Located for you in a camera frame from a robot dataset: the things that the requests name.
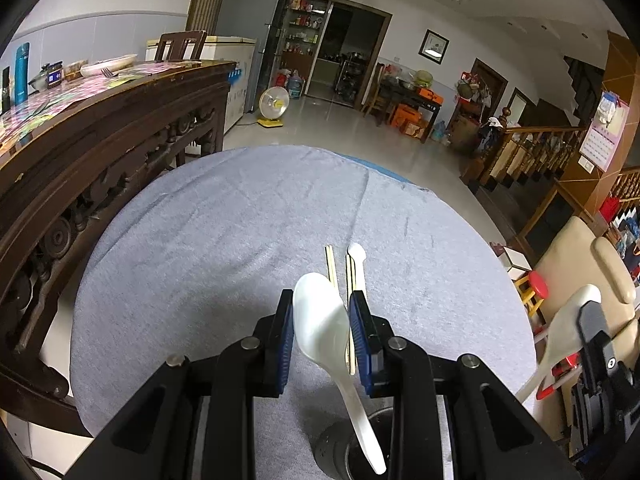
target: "white freezer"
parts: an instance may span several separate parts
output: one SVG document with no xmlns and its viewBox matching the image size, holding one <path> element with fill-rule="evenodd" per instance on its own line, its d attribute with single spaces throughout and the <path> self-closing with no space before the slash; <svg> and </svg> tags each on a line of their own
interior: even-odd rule
<svg viewBox="0 0 640 480">
<path fill-rule="evenodd" d="M 159 40 L 146 42 L 145 60 L 152 61 L 156 57 Z M 244 114 L 246 87 L 249 82 L 251 62 L 254 58 L 255 40 L 237 36 L 207 36 L 200 59 L 235 61 L 236 68 L 241 70 L 238 78 L 231 81 L 231 90 L 226 98 L 225 133 L 238 122 Z M 193 45 L 187 47 L 184 59 L 189 59 Z M 169 46 L 164 49 L 164 56 L 169 52 Z"/>
</svg>

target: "black cup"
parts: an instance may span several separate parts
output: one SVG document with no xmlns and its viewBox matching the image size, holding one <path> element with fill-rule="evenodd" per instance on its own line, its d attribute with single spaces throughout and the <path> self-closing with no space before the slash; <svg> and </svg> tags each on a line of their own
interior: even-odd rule
<svg viewBox="0 0 640 480">
<path fill-rule="evenodd" d="M 389 407 L 367 417 L 380 443 L 387 468 L 393 413 L 394 409 Z M 378 480 L 387 476 L 386 472 L 376 475 L 369 465 L 350 420 L 336 422 L 322 432 L 314 446 L 314 458 L 322 472 L 335 480 Z"/>
</svg>

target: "calendar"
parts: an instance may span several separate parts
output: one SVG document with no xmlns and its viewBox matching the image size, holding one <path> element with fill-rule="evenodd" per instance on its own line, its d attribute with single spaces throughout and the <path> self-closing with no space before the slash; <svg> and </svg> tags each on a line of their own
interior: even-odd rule
<svg viewBox="0 0 640 480">
<path fill-rule="evenodd" d="M 580 146 L 580 153 L 602 171 L 609 169 L 622 137 L 626 117 L 629 114 L 629 106 L 612 92 L 603 94 L 600 102 L 611 101 L 612 96 L 615 97 L 616 108 L 610 119 L 607 122 L 601 122 L 596 112 L 596 116 L 591 121 L 587 135 Z"/>
</svg>

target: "wooden pillar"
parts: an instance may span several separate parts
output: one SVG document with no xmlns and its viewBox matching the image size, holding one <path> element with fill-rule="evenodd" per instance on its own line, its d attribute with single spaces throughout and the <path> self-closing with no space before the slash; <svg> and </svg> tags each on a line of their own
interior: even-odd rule
<svg viewBox="0 0 640 480">
<path fill-rule="evenodd" d="M 609 169 L 604 172 L 596 167 L 589 174 L 578 164 L 580 153 L 575 153 L 560 179 L 564 188 L 592 215 L 598 211 L 616 182 L 636 135 L 640 117 L 640 57 L 631 41 L 613 32 L 609 33 L 609 56 L 602 89 L 614 92 L 629 104 L 622 138 Z"/>
</svg>

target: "stool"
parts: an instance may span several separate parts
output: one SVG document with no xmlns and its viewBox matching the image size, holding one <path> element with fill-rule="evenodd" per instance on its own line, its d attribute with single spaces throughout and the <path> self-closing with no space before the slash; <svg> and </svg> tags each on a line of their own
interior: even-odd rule
<svg viewBox="0 0 640 480">
<path fill-rule="evenodd" d="M 535 270 L 532 270 L 529 274 L 520 278 L 517 282 L 514 282 L 513 285 L 515 285 L 518 290 L 520 301 L 527 307 L 529 317 L 532 317 L 536 313 L 542 302 L 545 301 L 549 295 L 549 289 L 546 288 L 545 280 L 543 280 L 542 276 Z M 525 285 L 524 290 L 520 288 L 521 285 Z"/>
</svg>

